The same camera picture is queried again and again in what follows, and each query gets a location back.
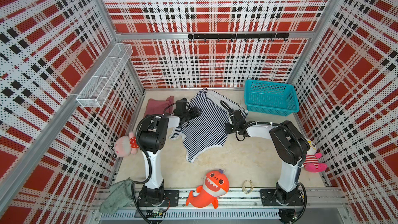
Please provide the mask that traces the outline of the maroon tank top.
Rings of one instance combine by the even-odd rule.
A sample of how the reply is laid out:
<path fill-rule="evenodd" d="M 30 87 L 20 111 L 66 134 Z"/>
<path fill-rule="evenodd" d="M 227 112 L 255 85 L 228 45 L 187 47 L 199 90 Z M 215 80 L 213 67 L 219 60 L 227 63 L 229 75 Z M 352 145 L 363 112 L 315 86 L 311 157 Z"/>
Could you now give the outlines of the maroon tank top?
<path fill-rule="evenodd" d="M 168 97 L 164 101 L 149 99 L 144 116 L 146 117 L 147 115 L 163 114 L 164 110 L 172 104 L 174 104 L 173 96 Z"/>

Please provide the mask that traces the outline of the striped black white tank top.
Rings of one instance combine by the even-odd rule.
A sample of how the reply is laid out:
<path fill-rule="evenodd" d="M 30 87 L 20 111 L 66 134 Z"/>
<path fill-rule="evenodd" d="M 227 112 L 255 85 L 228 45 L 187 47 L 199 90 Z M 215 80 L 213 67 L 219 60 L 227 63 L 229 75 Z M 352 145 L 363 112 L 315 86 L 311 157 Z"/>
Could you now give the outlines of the striped black white tank top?
<path fill-rule="evenodd" d="M 200 116 L 182 128 L 174 128 L 170 136 L 171 140 L 182 138 L 188 162 L 193 163 L 205 151 L 225 144 L 228 137 L 226 123 L 230 122 L 230 117 L 220 101 L 226 102 L 233 110 L 240 110 L 244 118 L 248 116 L 246 109 L 227 97 L 207 88 L 200 90 L 190 100 L 191 106 L 201 110 Z"/>

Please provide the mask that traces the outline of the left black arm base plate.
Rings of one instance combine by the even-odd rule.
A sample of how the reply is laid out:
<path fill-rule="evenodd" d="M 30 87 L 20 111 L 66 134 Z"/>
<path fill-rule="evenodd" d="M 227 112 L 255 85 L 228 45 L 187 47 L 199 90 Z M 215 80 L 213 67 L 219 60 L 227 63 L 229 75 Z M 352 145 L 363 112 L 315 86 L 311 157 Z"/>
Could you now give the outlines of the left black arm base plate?
<path fill-rule="evenodd" d="M 137 204 L 140 207 L 174 207 L 178 205 L 179 190 L 142 190 L 139 193 Z"/>

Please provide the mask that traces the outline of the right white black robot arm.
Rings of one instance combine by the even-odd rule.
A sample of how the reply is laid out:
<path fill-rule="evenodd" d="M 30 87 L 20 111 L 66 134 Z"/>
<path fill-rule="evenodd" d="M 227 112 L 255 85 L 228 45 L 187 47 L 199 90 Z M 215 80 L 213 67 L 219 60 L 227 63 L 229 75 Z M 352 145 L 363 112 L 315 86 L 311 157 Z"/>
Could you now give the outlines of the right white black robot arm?
<path fill-rule="evenodd" d="M 263 138 L 272 140 L 282 170 L 276 183 L 275 199 L 280 205 L 288 205 L 293 197 L 299 196 L 299 177 L 310 145 L 296 126 L 289 120 L 283 123 L 264 121 L 247 122 L 240 110 L 234 110 L 225 101 L 220 101 L 230 117 L 226 124 L 228 134 L 235 133 L 243 138 Z"/>

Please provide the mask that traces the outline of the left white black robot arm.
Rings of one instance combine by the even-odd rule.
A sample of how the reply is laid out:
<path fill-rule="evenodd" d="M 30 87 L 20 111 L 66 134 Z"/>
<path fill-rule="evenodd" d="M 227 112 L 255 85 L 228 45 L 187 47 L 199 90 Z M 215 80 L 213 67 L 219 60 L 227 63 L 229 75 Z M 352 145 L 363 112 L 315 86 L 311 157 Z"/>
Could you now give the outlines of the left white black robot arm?
<path fill-rule="evenodd" d="M 161 151 L 169 129 L 187 127 L 191 120 L 200 117 L 202 110 L 191 106 L 186 98 L 167 106 L 159 114 L 147 115 L 137 125 L 136 141 L 145 159 L 146 179 L 134 181 L 142 185 L 135 200 L 137 206 L 171 206 L 178 204 L 178 190 L 165 190 L 161 172 Z"/>

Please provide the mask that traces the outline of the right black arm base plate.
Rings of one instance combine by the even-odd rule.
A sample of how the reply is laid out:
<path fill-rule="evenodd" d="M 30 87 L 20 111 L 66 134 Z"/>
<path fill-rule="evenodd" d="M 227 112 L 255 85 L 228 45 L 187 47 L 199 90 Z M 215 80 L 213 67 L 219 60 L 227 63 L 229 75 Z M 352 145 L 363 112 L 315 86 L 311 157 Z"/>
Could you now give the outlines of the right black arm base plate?
<path fill-rule="evenodd" d="M 260 200 L 263 206 L 304 206 L 303 197 L 298 189 L 291 192 L 281 189 L 261 189 Z"/>

